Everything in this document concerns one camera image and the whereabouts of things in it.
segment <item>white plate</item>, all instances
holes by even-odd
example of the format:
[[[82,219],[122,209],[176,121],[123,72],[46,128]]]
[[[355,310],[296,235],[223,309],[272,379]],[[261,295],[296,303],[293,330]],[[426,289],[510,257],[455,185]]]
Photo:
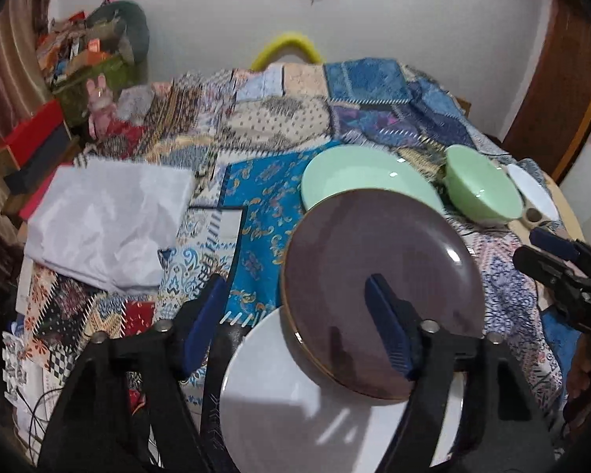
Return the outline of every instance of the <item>white plate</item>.
[[[560,214],[554,204],[552,197],[540,186],[528,172],[524,171],[514,163],[508,165],[508,174],[520,192],[528,199],[539,212],[547,216],[552,221],[559,221]]]
[[[302,176],[304,208],[357,188],[399,192],[444,213],[435,188],[404,158],[364,145],[338,145],[310,161]]]
[[[317,370],[279,309],[235,352],[221,388],[221,430],[241,473],[372,473],[406,402],[372,399]],[[455,374],[432,466],[447,459],[462,413]]]

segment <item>brown plate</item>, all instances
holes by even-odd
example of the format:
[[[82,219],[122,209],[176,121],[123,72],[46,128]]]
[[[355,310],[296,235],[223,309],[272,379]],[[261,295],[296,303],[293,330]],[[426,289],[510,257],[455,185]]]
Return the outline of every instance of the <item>brown plate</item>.
[[[429,206],[387,190],[353,190],[316,205],[296,227],[281,275],[282,302],[313,362],[353,391],[407,400],[364,300],[371,274],[385,276],[421,318],[480,337],[481,276],[464,241]]]

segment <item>green plate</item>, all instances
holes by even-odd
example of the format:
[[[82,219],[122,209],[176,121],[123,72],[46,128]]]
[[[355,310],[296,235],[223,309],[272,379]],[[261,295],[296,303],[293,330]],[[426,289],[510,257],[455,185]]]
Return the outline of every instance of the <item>green plate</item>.
[[[327,197],[358,188],[380,188],[412,197],[444,213],[437,192],[403,158],[362,145],[338,145],[317,155],[302,176],[308,211]]]

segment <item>yellow arch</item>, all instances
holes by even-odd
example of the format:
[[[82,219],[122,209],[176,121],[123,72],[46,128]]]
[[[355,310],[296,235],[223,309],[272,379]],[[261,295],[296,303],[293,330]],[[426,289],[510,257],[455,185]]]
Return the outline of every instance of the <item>yellow arch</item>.
[[[313,43],[309,39],[309,37],[299,34],[297,32],[287,32],[282,35],[279,35],[274,40],[272,40],[263,51],[257,56],[256,60],[252,63],[251,70],[252,71],[264,71],[271,60],[276,57],[276,54],[282,50],[283,48],[287,47],[295,47],[301,50],[301,52],[306,55],[306,58],[309,60],[309,63],[312,64],[322,64],[324,63],[324,59],[315,49]]]

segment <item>bed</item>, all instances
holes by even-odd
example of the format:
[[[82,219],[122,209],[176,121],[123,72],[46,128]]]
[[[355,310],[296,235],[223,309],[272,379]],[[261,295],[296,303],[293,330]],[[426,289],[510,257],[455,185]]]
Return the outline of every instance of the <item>bed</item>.
[[[446,219],[476,255],[486,295],[485,330],[506,336],[546,414],[563,401],[563,377],[578,333],[552,313],[545,289],[512,266],[512,254],[528,241],[528,232],[518,222],[489,229],[473,224],[442,187],[448,145],[473,147],[501,164],[515,159],[474,128],[457,100],[427,74],[380,58],[271,64],[263,72],[230,69],[208,77],[187,73],[171,83],[125,91],[113,124],[112,133],[78,159],[80,165],[94,155],[184,167],[195,173],[197,187],[176,243],[161,252],[157,293],[108,293],[30,265],[30,287],[25,282],[22,289],[22,341],[26,360],[43,378],[41,387],[31,387],[30,404],[40,390],[61,387],[93,332],[130,336],[173,318],[217,272],[230,286],[217,333],[231,347],[208,352],[181,389],[209,452],[222,453],[211,438],[219,423],[209,414],[218,408],[229,355],[280,306],[275,287],[282,255],[303,215],[300,178],[316,154],[341,143],[396,154],[438,189]],[[518,164],[555,200],[561,220],[552,226],[581,238],[556,185],[533,161]],[[74,318],[50,332],[66,305]],[[129,387],[132,406],[139,407],[140,378],[131,377]],[[44,401],[44,414],[51,414],[56,396],[57,391]]]

